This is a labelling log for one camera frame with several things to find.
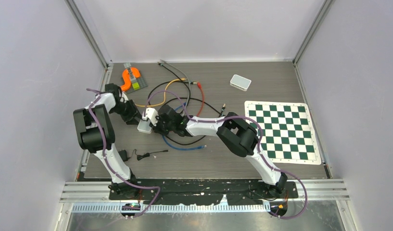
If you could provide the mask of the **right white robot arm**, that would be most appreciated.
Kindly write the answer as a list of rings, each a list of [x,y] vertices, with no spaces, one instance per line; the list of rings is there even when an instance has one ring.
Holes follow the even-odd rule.
[[[159,110],[148,107],[142,114],[155,133],[168,135],[173,132],[181,137],[218,137],[235,155],[246,158],[260,174],[272,197],[286,192],[287,176],[277,168],[261,148],[257,130],[247,123],[247,118],[229,112],[217,118],[181,115],[169,105]]]

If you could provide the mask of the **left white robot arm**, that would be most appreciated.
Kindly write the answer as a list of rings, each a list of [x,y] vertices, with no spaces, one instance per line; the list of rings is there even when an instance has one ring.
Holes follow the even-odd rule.
[[[116,137],[109,115],[118,114],[127,125],[138,125],[141,119],[139,110],[116,84],[106,84],[104,91],[95,93],[94,101],[73,112],[78,143],[105,166],[111,176],[108,188],[112,193],[135,199],[141,189],[135,183],[132,170],[125,164],[127,152],[119,151],[115,146]]]

